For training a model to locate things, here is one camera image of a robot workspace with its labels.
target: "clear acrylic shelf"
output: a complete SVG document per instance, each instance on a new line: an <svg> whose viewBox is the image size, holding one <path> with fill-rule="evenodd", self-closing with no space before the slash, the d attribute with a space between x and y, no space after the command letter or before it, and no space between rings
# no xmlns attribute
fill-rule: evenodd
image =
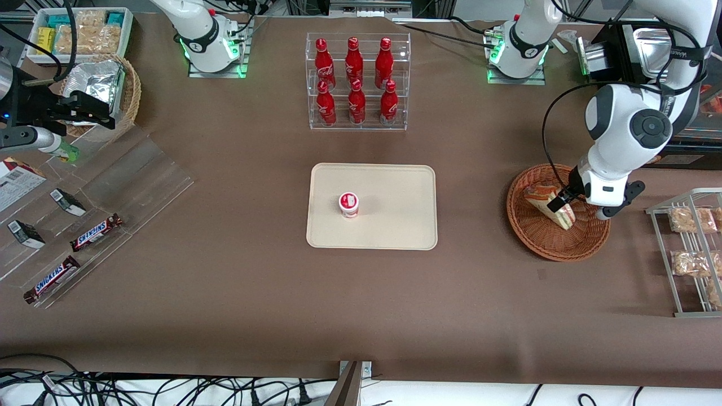
<svg viewBox="0 0 722 406"><path fill-rule="evenodd" d="M349 93L351 91L346 79L345 58L350 37L359 39L359 51L364 61L363 92L366 94L366 120L361 124L353 124L349 120ZM380 99L383 90L374 85L375 62L381 38L391 39L393 55L393 80L396 81L396 94L399 97L398 113L391 127L381 125ZM318 75L316 74L316 40L324 38L329 53L334 59L336 87L331 91L336 105L336 123L325 126L318 114L316 96L318 91ZM308 93L308 123L312 129L325 130L373 130L399 131L406 130L409 123L409 80L411 71L411 35L410 34L360 34L360 33L308 33L306 35L306 89Z"/></svg>
<svg viewBox="0 0 722 406"><path fill-rule="evenodd" d="M74 163L52 158L38 169L46 177L37 188L0 212L0 283L18 288L17 300L68 256L81 265L36 302L47 308L185 191L193 182L148 137L133 126L115 142L96 126L72 144L81 150ZM50 197L56 188L72 194L86 209L77 217ZM70 241L118 213L123 225L79 252ZM33 225L45 241L40 249L18 243L7 228L13 220Z"/></svg>

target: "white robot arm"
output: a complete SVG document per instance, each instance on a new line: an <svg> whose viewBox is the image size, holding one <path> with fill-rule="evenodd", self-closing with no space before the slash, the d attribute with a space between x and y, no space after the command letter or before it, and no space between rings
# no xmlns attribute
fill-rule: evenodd
<svg viewBox="0 0 722 406"><path fill-rule="evenodd" d="M594 146L570 174L566 190L549 203L552 211L575 195L584 195L588 203L603 207L600 218L616 214L644 189L641 182L627 185L629 174L654 158L697 115L700 84L695 82L710 56L722 0L635 0L635 4L686 30L699 47L675 30L663 89L623 83L599 89L585 112ZM492 55L491 63L510 77L531 75L560 20L561 12L552 0L525 0L518 21L505 23L503 47Z"/></svg>
<svg viewBox="0 0 722 406"><path fill-rule="evenodd" d="M695 80L709 57L720 14L718 0L635 3L692 34L700 47L696 48L687 36L673 32L671 62L663 83L669 96L665 94L664 100L656 91L624 84L603 86L590 100L585 121L594 146L570 175L570 189L584 194L588 203L602 207L623 205L629 174L654 158L673 135L696 117L700 84Z"/></svg>
<svg viewBox="0 0 722 406"><path fill-rule="evenodd" d="M238 59L238 23L212 15L202 0L150 0L168 16L191 63L218 72Z"/></svg>
<svg viewBox="0 0 722 406"><path fill-rule="evenodd" d="M503 25L503 43L490 62L503 74L521 79L534 73L547 52L549 39L562 21L551 0L525 0L518 20Z"/></svg>

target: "bread slice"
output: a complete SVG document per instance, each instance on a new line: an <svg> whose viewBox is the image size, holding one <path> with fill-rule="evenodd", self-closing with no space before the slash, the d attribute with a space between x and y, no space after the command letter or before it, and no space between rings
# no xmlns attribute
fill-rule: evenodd
<svg viewBox="0 0 722 406"><path fill-rule="evenodd" d="M574 215L574 211L569 204L565 204L564 207L559 209L556 213L553 213L547 207L547 203L554 200L559 193L560 188L556 186L547 185L533 185L524 189L524 199L536 207L540 212L544 213L549 219L557 223L561 228L569 230L577 220Z"/></svg>

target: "acrylic bottle rack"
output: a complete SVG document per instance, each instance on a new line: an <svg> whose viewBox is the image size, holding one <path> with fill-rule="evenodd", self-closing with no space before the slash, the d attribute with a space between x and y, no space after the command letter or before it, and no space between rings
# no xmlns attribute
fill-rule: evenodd
<svg viewBox="0 0 722 406"><path fill-rule="evenodd" d="M363 92L366 94L366 120L353 124L349 120L349 93L351 87L346 78L345 58L348 40L359 40L359 51L363 57ZM375 62L379 52L381 38L391 39L393 55L393 74L396 82L396 94L399 97L396 119L390 127L381 125L380 100L384 90L374 84ZM331 91L336 105L336 123L324 126L318 114L316 96L318 95L318 75L316 74L316 40L326 40L329 53L334 59L336 87ZM409 73L411 71L411 35L410 34L361 34L361 33L308 33L306 36L306 88L308 90L308 123L312 129L325 130L406 130L409 123Z"/></svg>

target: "red and white cup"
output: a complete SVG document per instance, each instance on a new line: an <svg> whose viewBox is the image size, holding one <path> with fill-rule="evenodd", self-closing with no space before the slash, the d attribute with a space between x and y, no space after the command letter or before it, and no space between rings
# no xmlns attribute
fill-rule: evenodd
<svg viewBox="0 0 722 406"><path fill-rule="evenodd" d="M354 218L359 214L359 198L356 194L350 191L344 193L339 197L339 207L341 207L341 214L345 218Z"/></svg>

